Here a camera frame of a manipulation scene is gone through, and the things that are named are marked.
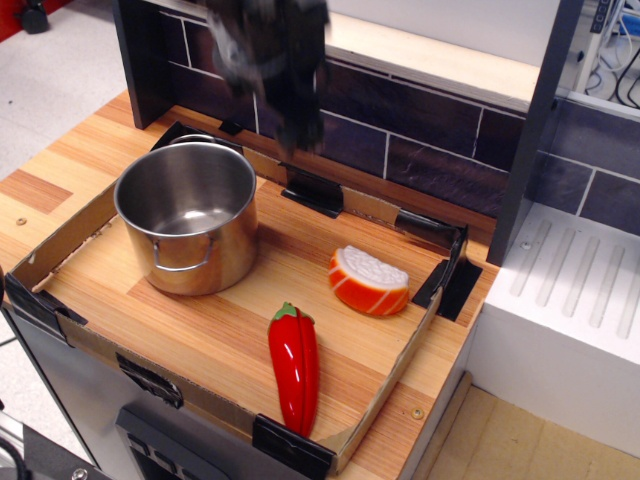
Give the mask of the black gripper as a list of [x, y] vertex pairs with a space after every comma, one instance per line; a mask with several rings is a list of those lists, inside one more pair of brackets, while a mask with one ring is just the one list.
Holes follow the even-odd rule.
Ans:
[[325, 1], [207, 1], [214, 66], [232, 90], [252, 92], [283, 120], [282, 153], [324, 140], [316, 74], [325, 66]]

